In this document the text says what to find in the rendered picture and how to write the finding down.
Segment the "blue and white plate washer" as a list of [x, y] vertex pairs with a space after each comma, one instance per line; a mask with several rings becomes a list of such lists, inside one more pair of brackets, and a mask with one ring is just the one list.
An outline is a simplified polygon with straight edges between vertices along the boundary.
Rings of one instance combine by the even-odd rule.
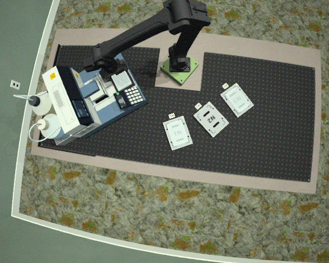
[[88, 138], [148, 104], [130, 70], [126, 73], [132, 84], [121, 91], [112, 77], [104, 83], [100, 70], [78, 73], [54, 66], [42, 75], [65, 134]]

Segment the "white plastic bottle with dark cap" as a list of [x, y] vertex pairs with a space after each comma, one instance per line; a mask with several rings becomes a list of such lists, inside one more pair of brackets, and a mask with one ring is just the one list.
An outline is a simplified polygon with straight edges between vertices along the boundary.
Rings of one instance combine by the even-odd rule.
[[29, 101], [29, 104], [32, 105], [33, 111], [36, 115], [44, 117], [51, 113], [56, 114], [48, 93], [37, 97], [32, 95], [30, 99], [33, 99], [33, 101]]

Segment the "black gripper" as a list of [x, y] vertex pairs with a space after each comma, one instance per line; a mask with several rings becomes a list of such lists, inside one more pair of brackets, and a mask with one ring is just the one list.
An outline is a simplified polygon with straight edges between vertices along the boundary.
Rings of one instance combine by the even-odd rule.
[[125, 63], [124, 59], [116, 59], [116, 62], [118, 65], [116, 65], [116, 63], [114, 62], [112, 68], [110, 69], [103, 69], [101, 68], [101, 70], [99, 71], [101, 78], [103, 79], [103, 81], [106, 83], [108, 81], [111, 81], [111, 79], [109, 77], [111, 77], [112, 75], [116, 74], [120, 74], [124, 71], [128, 71], [128, 66]]

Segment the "white microplate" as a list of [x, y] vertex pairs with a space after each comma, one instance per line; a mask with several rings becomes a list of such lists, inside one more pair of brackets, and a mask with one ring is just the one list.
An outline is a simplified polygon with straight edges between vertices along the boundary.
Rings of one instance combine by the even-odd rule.
[[132, 84], [128, 74], [126, 73], [126, 71], [124, 71], [124, 72], [122, 72], [118, 75], [114, 74], [111, 77], [112, 77], [118, 91], [121, 91], [124, 88], [126, 88], [127, 86]]
[[[167, 124], [173, 145], [180, 145], [188, 142], [188, 137], [186, 135], [182, 120], [172, 122]], [[174, 132], [174, 133], [173, 133]], [[181, 137], [181, 138], [180, 138]], [[183, 140], [184, 139], [184, 140]]]
[[237, 87], [225, 94], [225, 96], [238, 113], [250, 105], [249, 101]]

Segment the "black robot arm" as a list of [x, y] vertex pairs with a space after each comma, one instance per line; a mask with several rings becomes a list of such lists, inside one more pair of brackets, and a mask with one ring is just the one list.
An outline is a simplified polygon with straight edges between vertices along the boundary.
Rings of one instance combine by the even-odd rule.
[[190, 57], [186, 57], [187, 52], [202, 26], [209, 26], [211, 23], [206, 4], [195, 0], [166, 0], [163, 6], [154, 16], [108, 41], [93, 46], [93, 55], [83, 60], [85, 71], [92, 72], [101, 67], [110, 69], [114, 62], [118, 65], [113, 58], [122, 51], [169, 30], [172, 35], [181, 33], [177, 43], [168, 48], [169, 71], [190, 72]]

